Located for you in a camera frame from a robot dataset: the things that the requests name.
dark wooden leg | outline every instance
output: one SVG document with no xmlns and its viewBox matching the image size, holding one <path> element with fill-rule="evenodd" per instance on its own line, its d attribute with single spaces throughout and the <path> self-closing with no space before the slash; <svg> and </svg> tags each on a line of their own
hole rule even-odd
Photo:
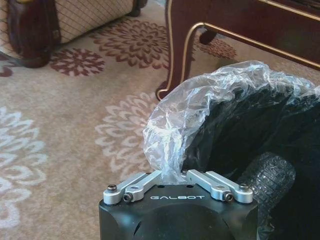
<svg viewBox="0 0 320 240">
<path fill-rule="evenodd" d="M 39 68 L 50 60 L 55 44 L 60 43 L 59 23 L 54 0 L 8 1 L 10 44 L 27 68 Z"/>
<path fill-rule="evenodd" d="M 211 0 L 168 0 L 166 27 L 169 43 L 169 70 L 166 82 L 156 90 L 160 100 L 189 77 L 195 30 L 203 26 L 202 17 Z"/>
<path fill-rule="evenodd" d="M 216 35 L 216 32 L 212 30 L 206 30 L 200 35 L 199 41 L 204 45 L 208 45 L 216 37 Z"/>
<path fill-rule="evenodd" d="M 133 2 L 133 9 L 127 15 L 130 17 L 139 17 L 141 9 L 147 5 L 148 0 L 135 0 Z"/>
</svg>

bolt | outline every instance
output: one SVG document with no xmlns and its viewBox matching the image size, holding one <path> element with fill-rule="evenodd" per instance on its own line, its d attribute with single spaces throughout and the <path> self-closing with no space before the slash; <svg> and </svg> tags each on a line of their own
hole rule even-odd
<svg viewBox="0 0 320 240">
<path fill-rule="evenodd" d="M 223 200 L 226 201 L 227 203 L 230 203 L 234 199 L 234 196 L 232 195 L 231 192 L 225 192 L 223 194 Z"/>
<path fill-rule="evenodd" d="M 245 184 L 245 183 L 240 183 L 240 184 L 239 184 L 239 189 L 240 189 L 241 191 L 246 192 L 246 191 L 249 190 L 249 186 L 248 186 L 247 184 Z"/>
<path fill-rule="evenodd" d="M 117 191 L 117 185 L 115 184 L 110 184 L 107 188 L 107 192 L 108 193 L 114 193 Z"/>
<path fill-rule="evenodd" d="M 122 199 L 125 203 L 130 203 L 134 197 L 130 192 L 123 194 Z"/>
</svg>

trash can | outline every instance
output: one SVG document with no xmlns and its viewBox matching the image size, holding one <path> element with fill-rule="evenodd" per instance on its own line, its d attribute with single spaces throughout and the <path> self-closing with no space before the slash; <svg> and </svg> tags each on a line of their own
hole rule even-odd
<svg viewBox="0 0 320 240">
<path fill-rule="evenodd" d="M 143 136 L 150 165 L 168 184 L 182 184 L 187 169 L 237 181 L 265 153 L 285 160 L 294 182 L 270 211 L 274 231 L 268 239 L 318 239 L 320 87 L 310 81 L 259 61 L 225 66 L 174 89 L 151 114 Z"/>
</svg>

checkered fabric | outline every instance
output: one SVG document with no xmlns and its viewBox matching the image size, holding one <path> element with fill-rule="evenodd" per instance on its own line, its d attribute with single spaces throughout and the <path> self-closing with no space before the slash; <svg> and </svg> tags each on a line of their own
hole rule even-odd
<svg viewBox="0 0 320 240">
<path fill-rule="evenodd" d="M 14 58 L 19 58 L 19 55 L 13 50 L 8 35 L 8 0 L 0 0 L 0 52 Z"/>
<path fill-rule="evenodd" d="M 130 13 L 133 0 L 55 0 L 61 42 Z"/>
</svg>

patterned carpet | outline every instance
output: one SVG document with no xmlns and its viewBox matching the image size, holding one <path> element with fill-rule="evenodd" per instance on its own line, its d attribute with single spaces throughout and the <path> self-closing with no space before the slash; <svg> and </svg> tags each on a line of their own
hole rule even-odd
<svg viewBox="0 0 320 240">
<path fill-rule="evenodd" d="M 163 6 L 150 1 L 28 69 L 0 57 L 0 239 L 98 240 L 111 183 L 149 171 L 142 129 L 167 78 Z M 246 60 L 320 83 L 320 72 L 227 37 L 194 45 L 191 76 Z"/>
</svg>

